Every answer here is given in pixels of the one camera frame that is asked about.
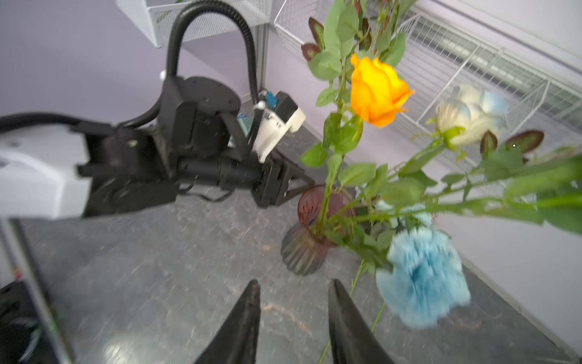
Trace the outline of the dark red glass vase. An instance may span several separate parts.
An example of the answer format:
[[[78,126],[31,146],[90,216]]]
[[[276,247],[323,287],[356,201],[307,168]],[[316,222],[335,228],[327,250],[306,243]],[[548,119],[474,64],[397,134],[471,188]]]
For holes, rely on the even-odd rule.
[[[337,247],[322,233],[316,233],[324,192],[325,186],[320,184],[301,195],[297,208],[298,221],[283,237],[280,248],[282,261],[294,275],[315,274],[324,264],[328,252]]]

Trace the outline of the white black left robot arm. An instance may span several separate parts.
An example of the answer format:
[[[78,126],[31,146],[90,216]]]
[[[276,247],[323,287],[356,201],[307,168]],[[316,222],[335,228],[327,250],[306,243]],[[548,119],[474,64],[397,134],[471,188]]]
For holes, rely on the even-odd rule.
[[[228,86],[177,73],[189,25],[221,15],[246,47],[253,122]],[[139,212],[173,203],[193,185],[249,190],[259,208],[280,206],[315,182],[277,151],[306,117],[286,93],[259,94],[256,47],[241,13],[223,1],[191,2],[172,24],[162,92],[144,114],[105,124],[30,112],[1,119],[1,216],[59,220]]]

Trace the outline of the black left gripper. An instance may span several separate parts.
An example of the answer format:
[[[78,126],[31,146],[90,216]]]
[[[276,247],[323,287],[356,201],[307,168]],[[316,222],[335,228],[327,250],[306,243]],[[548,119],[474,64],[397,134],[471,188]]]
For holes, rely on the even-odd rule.
[[[315,186],[315,180],[286,156],[278,153],[261,164],[252,159],[225,159],[219,165],[218,186],[250,190],[257,207],[280,206]]]

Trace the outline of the light blue carnation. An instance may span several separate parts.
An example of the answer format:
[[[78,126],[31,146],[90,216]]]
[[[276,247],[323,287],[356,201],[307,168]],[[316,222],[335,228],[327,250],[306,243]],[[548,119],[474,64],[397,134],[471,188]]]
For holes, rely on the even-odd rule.
[[[462,261],[450,236],[430,228],[404,231],[386,255],[391,270],[379,269],[375,280],[386,307],[411,329],[429,329],[471,293]]]

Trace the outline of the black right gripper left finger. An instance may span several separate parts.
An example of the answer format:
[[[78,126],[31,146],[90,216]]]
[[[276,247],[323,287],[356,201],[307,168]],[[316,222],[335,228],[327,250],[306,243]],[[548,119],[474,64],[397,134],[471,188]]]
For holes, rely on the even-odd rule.
[[[255,363],[260,318],[260,285],[253,279],[195,364]]]

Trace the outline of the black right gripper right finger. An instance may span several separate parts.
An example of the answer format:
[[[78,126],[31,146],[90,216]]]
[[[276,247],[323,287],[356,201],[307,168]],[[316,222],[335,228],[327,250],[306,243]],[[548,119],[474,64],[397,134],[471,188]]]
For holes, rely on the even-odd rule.
[[[378,343],[339,279],[328,290],[330,351],[334,363],[380,363],[394,361]]]

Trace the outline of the teal white rose spray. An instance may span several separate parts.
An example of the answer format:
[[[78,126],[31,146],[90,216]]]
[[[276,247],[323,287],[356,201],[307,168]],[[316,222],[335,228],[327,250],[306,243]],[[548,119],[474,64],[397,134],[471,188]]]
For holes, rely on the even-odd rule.
[[[372,164],[353,164],[336,180],[341,186],[362,188],[360,200],[389,205],[368,218],[383,221],[416,213],[490,216],[534,224],[548,223],[581,233],[581,148],[563,146],[535,154],[544,141],[542,130],[526,130],[505,141],[506,103],[502,95],[471,84],[457,86],[436,107],[430,121],[433,143],[398,171]],[[422,169],[444,150],[465,158],[464,147],[477,146],[480,163],[465,174],[447,174],[444,189],[429,194],[432,179]]]

